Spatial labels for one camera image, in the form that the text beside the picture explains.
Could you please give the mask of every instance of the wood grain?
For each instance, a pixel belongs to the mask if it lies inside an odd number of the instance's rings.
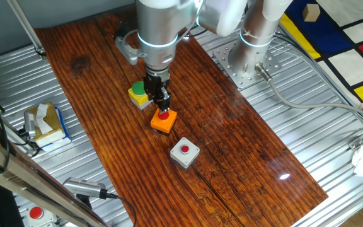
[[[134,17],[104,13],[37,34],[139,226],[290,226],[327,198],[194,39],[178,45],[170,67],[175,125],[168,135],[152,130],[156,107],[141,111],[127,93],[144,66],[131,66],[113,39]],[[186,172],[169,154],[183,136],[201,149]]]

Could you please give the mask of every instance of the colorful mat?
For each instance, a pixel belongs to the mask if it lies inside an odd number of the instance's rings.
[[[316,22],[303,19],[309,3],[320,6]],[[281,23],[356,104],[363,103],[363,1],[294,0]]]

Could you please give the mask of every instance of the metal slotted table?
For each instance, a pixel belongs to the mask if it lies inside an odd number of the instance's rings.
[[[238,31],[226,38],[206,32],[197,40],[212,56],[213,50],[237,38]],[[271,45],[282,48],[278,41]],[[270,51],[282,66],[282,71],[274,76],[275,84],[288,100],[303,104],[343,101],[324,76],[302,59]],[[289,108],[279,102],[262,80],[240,92],[329,195],[295,226],[335,226],[363,207],[363,177],[353,173],[352,151],[348,147],[363,134],[360,119],[338,108]],[[48,100],[62,111],[72,143],[40,154],[34,160],[61,183],[68,177],[78,177],[104,183],[109,191],[115,192],[49,62],[41,59],[33,46],[0,57],[0,104],[6,109],[3,117],[11,125],[22,128],[24,110]],[[16,202],[22,216],[33,205],[22,197],[16,197]],[[105,221],[132,226],[120,201],[95,199],[91,204]]]

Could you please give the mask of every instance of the tissue box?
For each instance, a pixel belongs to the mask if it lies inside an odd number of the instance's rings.
[[[35,126],[35,142],[39,147],[44,147],[52,142],[58,141],[65,137],[65,132],[61,126],[60,120],[58,118],[57,112],[55,111],[55,108],[51,102],[43,103],[44,105],[48,105],[45,117],[43,118],[43,121],[47,123],[52,130],[48,131],[46,133],[42,133],[39,126]],[[29,112],[33,115],[33,118],[37,118],[37,107],[33,107],[26,112]]]
[[[71,138],[69,137],[68,129],[64,123],[64,118],[62,117],[61,111],[57,107],[55,107],[55,111],[57,112],[58,118],[60,119],[61,127],[64,129],[66,135],[64,138],[42,147],[45,152],[53,151],[71,142]]]

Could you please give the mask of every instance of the small wooden cube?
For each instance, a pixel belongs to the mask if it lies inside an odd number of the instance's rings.
[[[318,4],[307,4],[303,11],[303,20],[306,22],[315,22],[320,15]]]

